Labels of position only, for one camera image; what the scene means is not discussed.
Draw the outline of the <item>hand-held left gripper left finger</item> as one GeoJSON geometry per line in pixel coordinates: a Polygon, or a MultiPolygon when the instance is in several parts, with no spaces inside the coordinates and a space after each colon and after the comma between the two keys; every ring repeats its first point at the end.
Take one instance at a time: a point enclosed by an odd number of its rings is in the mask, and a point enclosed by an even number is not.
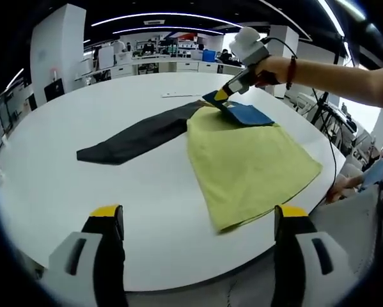
{"type": "Polygon", "coordinates": [[[99,207],[50,255],[47,290],[61,306],[127,306],[123,207],[99,207]]]}

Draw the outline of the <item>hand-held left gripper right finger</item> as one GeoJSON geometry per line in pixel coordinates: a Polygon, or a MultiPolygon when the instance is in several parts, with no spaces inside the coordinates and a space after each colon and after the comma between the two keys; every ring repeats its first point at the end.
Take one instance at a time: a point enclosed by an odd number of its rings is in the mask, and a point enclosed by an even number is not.
{"type": "Polygon", "coordinates": [[[347,252],[300,207],[274,208],[272,306],[335,306],[352,288],[347,252]]]}

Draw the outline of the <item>person's right hand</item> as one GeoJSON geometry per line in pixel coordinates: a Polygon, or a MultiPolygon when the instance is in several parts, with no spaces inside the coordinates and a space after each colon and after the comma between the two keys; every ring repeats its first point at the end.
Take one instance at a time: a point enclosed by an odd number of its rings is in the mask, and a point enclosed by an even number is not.
{"type": "Polygon", "coordinates": [[[268,85],[284,84],[287,81],[291,60],[279,56],[269,56],[259,62],[255,68],[257,88],[268,85]]]}

